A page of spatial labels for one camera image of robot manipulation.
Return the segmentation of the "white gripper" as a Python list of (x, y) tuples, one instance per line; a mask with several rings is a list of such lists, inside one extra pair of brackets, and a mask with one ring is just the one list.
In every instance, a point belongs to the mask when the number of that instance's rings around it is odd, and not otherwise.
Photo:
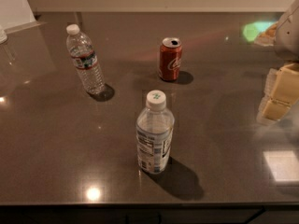
[[(299, 0), (294, 0), (279, 18), (274, 50), (285, 61), (299, 61)], [(299, 63), (271, 68), (263, 92), (256, 119), (262, 125), (272, 125), (299, 100)]]

